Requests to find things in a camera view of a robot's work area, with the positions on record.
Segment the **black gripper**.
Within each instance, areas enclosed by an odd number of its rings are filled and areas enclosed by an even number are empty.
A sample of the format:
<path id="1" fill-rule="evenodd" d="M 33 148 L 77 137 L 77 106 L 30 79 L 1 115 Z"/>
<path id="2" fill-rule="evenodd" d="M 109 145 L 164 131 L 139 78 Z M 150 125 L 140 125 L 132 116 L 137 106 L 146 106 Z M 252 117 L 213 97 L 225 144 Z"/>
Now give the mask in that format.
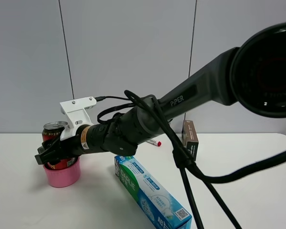
<path id="1" fill-rule="evenodd" d="M 75 136 L 68 139 L 61 141 L 58 137 L 58 139 L 44 141 L 37 149 L 38 154 L 34 156 L 38 165 L 87 154 L 89 150 L 83 149 L 81 142 L 81 135 L 86 127 L 87 125 L 81 125 Z"/>

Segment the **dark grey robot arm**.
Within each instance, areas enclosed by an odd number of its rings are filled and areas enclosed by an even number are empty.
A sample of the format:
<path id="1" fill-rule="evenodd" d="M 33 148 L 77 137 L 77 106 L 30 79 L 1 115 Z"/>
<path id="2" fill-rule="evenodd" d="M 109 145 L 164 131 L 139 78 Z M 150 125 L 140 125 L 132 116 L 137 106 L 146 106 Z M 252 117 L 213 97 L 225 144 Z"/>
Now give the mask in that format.
<path id="1" fill-rule="evenodd" d="M 70 138 L 44 142 L 36 161 L 43 165 L 102 152 L 133 156 L 139 144 L 163 133 L 152 113 L 171 121 L 209 101 L 226 106 L 238 102 L 257 115 L 286 118 L 286 22 L 220 54 L 160 99 L 145 96 L 124 114 L 81 124 Z"/>

